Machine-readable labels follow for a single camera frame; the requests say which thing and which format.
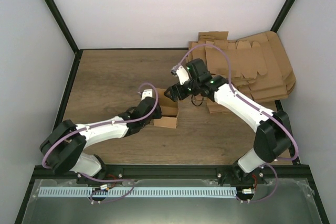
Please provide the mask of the brown cardboard box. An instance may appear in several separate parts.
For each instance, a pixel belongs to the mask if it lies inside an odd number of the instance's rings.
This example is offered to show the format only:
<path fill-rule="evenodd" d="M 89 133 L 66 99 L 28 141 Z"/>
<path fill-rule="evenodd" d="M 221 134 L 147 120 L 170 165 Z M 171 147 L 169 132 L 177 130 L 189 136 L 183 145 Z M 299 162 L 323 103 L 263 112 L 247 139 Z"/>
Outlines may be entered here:
<path fill-rule="evenodd" d="M 153 125 L 156 127 L 175 129 L 177 128 L 178 120 L 178 103 L 164 95 L 165 89 L 158 88 L 157 90 L 162 117 L 160 119 L 155 119 Z"/>

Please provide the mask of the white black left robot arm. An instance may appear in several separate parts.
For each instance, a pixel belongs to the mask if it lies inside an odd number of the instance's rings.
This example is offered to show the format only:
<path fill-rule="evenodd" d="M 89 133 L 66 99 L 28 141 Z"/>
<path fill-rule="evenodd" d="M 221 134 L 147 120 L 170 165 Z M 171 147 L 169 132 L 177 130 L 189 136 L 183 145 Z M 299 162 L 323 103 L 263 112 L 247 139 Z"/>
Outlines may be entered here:
<path fill-rule="evenodd" d="M 106 140 L 136 134 L 153 119 L 161 117 L 159 102 L 146 97 L 138 106 L 130 107 L 107 121 L 74 124 L 72 120 L 65 120 L 40 145 L 44 156 L 42 165 L 55 175 L 76 172 L 89 177 L 95 184 L 102 184 L 107 178 L 106 164 L 98 155 L 83 151 Z"/>

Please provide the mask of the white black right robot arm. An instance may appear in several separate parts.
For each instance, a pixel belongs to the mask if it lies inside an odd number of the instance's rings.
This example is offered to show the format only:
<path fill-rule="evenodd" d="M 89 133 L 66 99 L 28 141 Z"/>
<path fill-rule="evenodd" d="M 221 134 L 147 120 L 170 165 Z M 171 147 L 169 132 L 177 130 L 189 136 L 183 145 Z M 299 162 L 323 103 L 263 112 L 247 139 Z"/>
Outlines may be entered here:
<path fill-rule="evenodd" d="M 256 168 L 273 162 L 294 145 L 286 112 L 265 108 L 240 93 L 228 79 L 211 75 L 203 60 L 192 60 L 185 67 L 178 64 L 171 73 L 179 81 L 166 89 L 167 98 L 177 102 L 201 95 L 229 109 L 255 132 L 252 149 L 233 164 L 233 177 L 238 183 L 248 182 Z"/>

